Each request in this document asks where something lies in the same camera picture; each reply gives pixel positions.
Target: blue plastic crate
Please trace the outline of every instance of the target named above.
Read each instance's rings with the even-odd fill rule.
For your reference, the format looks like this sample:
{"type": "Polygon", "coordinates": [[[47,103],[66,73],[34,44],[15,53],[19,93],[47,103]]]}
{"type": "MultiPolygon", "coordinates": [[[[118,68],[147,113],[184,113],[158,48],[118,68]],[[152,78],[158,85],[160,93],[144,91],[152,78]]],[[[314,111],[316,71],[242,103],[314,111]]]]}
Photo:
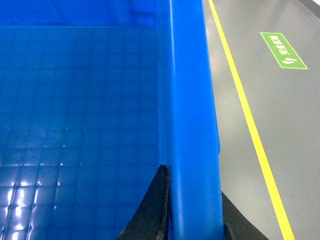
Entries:
{"type": "Polygon", "coordinates": [[[222,239],[202,2],[5,0],[0,10],[1,239],[115,239],[160,164],[170,237],[222,239]]]}

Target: black object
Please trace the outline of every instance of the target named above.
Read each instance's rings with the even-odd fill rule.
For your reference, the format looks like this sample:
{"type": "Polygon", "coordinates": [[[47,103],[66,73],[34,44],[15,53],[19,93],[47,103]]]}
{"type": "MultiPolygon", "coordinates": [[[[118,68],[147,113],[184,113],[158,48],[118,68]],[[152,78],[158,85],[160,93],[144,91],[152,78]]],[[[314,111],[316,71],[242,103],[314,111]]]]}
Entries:
{"type": "Polygon", "coordinates": [[[222,193],[225,240],[268,240],[222,193]]]}
{"type": "Polygon", "coordinates": [[[168,200],[168,169],[160,165],[137,211],[116,240],[167,240],[168,200]]]}
{"type": "MultiPolygon", "coordinates": [[[[222,194],[225,240],[268,240],[222,194]]],[[[142,202],[116,240],[168,240],[170,216],[169,174],[160,165],[142,202]]]]}

